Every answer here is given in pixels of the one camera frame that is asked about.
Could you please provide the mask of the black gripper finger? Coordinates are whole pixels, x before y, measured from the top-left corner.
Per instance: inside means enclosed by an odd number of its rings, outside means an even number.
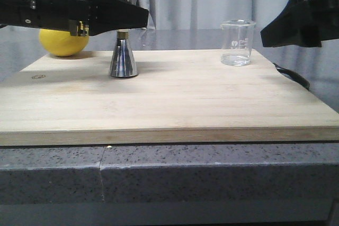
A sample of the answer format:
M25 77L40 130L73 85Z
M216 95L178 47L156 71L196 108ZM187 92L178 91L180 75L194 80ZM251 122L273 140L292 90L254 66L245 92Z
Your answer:
M338 0L289 0L261 31L264 47L321 47L338 39Z

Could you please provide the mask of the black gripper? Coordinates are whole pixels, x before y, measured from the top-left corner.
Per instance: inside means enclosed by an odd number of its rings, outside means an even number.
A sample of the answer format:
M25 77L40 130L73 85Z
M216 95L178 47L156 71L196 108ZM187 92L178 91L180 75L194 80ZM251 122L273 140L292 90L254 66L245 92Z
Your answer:
M95 36L119 29L145 28L149 11L137 0L1 0L1 27L68 31Z

